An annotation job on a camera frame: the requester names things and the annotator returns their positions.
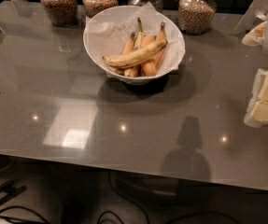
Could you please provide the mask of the glass jar of chickpeas right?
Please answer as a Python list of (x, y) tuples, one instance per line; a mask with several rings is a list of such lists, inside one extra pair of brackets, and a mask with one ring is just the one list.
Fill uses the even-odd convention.
[(178, 26), (190, 35), (201, 35), (209, 27), (216, 13), (214, 0), (179, 0)]

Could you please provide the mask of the orange banana left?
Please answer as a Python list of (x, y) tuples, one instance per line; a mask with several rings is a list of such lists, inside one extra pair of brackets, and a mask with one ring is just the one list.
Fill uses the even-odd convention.
[(126, 54), (130, 51), (133, 50), (134, 48), (134, 38), (135, 38), (135, 32), (132, 32), (129, 39), (127, 40), (127, 42), (125, 43), (123, 49), (122, 49), (122, 54)]

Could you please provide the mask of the yellow banana upright stem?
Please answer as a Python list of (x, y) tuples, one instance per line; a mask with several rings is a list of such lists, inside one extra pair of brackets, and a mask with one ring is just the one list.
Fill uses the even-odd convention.
[[(134, 50), (138, 50), (141, 47), (143, 39), (145, 37), (145, 33), (143, 30), (141, 19), (138, 18), (137, 22), (138, 22), (139, 31), (138, 31), (138, 34), (136, 36), (136, 39), (134, 40)], [(126, 77), (136, 77), (138, 74), (139, 74), (139, 66), (138, 65), (126, 68), (124, 70), (124, 75)]]

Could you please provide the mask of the orange banana middle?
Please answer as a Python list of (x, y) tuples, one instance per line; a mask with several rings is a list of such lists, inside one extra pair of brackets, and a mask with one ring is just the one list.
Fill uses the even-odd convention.
[[(145, 45), (149, 44), (150, 42), (153, 42), (155, 40), (154, 35), (146, 35), (142, 39), (142, 43), (140, 45), (140, 48), (143, 48)], [(151, 59), (141, 63), (141, 68), (143, 70), (143, 73), (148, 77), (154, 77), (156, 75), (156, 68)]]

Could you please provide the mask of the glass jar of grains left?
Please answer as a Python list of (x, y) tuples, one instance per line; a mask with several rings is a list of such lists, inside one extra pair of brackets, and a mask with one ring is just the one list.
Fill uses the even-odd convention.
[(40, 0), (40, 3), (53, 25), (68, 26), (77, 20), (78, 0)]

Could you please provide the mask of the yellow banana across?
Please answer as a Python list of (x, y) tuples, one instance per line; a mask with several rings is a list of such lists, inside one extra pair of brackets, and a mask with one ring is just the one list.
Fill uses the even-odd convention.
[(104, 56), (103, 61), (111, 67), (126, 68), (141, 64), (156, 55), (167, 45), (166, 39), (155, 40), (127, 54)]

